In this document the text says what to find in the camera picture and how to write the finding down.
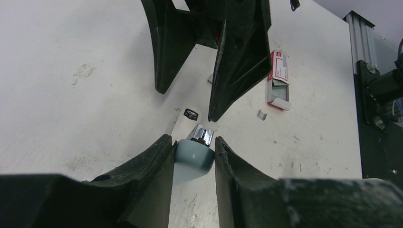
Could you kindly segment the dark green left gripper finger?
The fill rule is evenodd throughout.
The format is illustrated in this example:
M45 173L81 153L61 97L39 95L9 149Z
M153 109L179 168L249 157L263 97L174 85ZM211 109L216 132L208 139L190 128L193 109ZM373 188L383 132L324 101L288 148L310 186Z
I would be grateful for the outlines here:
M229 107L272 70L268 0L226 0L213 71L208 120L217 122Z
M207 12L208 1L187 0L188 10L171 0L143 0L154 53L154 87L165 94L189 54L199 44L217 49L218 22Z

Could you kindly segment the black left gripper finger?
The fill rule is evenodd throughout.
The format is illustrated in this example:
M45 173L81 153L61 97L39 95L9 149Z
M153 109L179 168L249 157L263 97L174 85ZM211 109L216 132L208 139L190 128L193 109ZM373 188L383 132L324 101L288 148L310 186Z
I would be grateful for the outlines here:
M0 177L3 228L166 228L176 143L162 135L92 181L61 174Z
M221 228L400 228L403 192L380 179L274 179L215 139Z

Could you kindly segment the red white staple box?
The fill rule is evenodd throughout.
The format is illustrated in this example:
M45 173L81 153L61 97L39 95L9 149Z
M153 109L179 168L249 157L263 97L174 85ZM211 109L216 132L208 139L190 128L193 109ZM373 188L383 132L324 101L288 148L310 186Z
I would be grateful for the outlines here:
M272 70L267 77L266 103L283 111L291 109L287 55L275 49L270 54Z

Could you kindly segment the light blue stapler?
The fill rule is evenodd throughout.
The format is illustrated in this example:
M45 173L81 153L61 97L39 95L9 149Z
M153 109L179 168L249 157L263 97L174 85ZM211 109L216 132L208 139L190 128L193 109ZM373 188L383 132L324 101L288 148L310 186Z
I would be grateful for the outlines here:
M166 132L177 142L174 152L173 183L193 181L208 174L214 163L211 143L214 130L202 123L202 113L195 107L175 108Z

